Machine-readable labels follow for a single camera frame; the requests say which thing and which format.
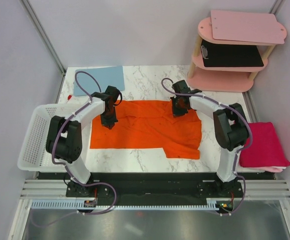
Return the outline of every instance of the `gray floor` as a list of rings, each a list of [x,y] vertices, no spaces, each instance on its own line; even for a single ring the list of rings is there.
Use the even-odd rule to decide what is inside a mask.
[[[72,210],[32,210],[47,224]],[[69,216],[49,227],[27,223],[24,240],[289,240],[278,202],[245,201],[232,216],[203,211],[115,210]]]

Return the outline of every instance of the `white marble surface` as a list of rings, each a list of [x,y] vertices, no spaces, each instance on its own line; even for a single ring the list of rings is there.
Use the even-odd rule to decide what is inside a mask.
[[[77,69],[92,67],[69,67],[60,94],[60,104],[67,103],[72,95],[74,75]],[[185,79],[188,66],[124,66],[124,100],[164,100],[172,96],[161,87],[161,79],[171,78],[174,82]],[[242,93],[204,92],[207,96],[225,104],[240,103],[249,115]],[[72,97],[68,103],[84,103],[88,97]],[[202,121],[202,141],[199,147],[200,159],[166,158],[162,148],[152,149],[89,149],[86,166],[91,172],[216,172],[219,165],[220,146],[218,145],[213,121],[201,112],[197,113]],[[251,172],[248,168],[237,168],[240,172]]]

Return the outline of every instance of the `folded pink towel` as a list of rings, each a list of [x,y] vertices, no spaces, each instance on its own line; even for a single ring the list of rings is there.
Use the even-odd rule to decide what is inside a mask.
[[[290,166],[271,122],[250,123],[249,126],[254,141],[248,149],[241,152],[240,166],[273,173],[280,173],[283,168]]]

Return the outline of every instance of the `white laundry basket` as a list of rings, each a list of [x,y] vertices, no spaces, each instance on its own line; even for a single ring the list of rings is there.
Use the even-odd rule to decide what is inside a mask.
[[[53,116],[68,117],[80,107],[80,104],[47,104],[35,108],[21,147],[17,162],[18,168],[45,173],[65,172],[66,170],[62,165],[52,163],[51,154],[45,149],[50,119]],[[81,156],[83,160],[86,159],[89,135],[90,127],[85,127],[82,132]]]

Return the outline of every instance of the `orange shirt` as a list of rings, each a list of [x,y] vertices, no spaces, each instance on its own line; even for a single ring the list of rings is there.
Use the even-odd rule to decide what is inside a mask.
[[[92,122],[91,149],[163,148],[168,158],[199,159],[201,121],[194,110],[173,117],[171,101],[122,101],[109,130],[100,116]]]

